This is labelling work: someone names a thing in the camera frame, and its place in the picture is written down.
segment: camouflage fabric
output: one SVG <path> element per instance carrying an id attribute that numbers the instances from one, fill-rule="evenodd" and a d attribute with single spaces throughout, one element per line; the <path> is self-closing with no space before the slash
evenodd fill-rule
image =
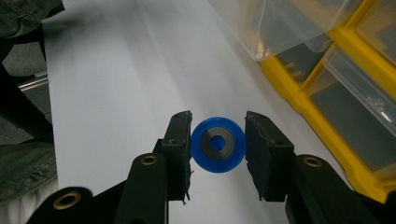
<path id="1" fill-rule="evenodd" d="M 25 35 L 63 10 L 62 0 L 0 0 L 0 38 Z"/>

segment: white surface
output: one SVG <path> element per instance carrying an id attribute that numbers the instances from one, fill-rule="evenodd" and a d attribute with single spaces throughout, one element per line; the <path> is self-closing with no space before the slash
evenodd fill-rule
<path id="1" fill-rule="evenodd" d="M 245 127 L 268 116 L 296 146 L 335 163 L 303 117 L 281 99 L 241 45 L 198 0 L 65 1 L 45 23 L 60 188 L 96 195 L 124 180 L 133 159 L 163 138 L 173 114 L 192 127 L 222 116 Z M 191 201 L 170 223 L 285 223 L 283 203 L 258 200 L 243 161 L 216 175 L 191 160 Z"/>

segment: center hole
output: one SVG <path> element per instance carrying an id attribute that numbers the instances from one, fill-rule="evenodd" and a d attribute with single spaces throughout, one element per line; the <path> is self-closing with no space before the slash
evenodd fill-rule
<path id="1" fill-rule="evenodd" d="M 68 205 L 68 204 L 72 203 L 75 199 L 76 199 L 76 197 L 74 195 L 68 195 L 61 199 L 60 204 Z"/>
<path id="2" fill-rule="evenodd" d="M 216 150 L 220 151 L 225 147 L 225 140 L 223 137 L 216 135 L 210 139 L 210 146 Z"/>

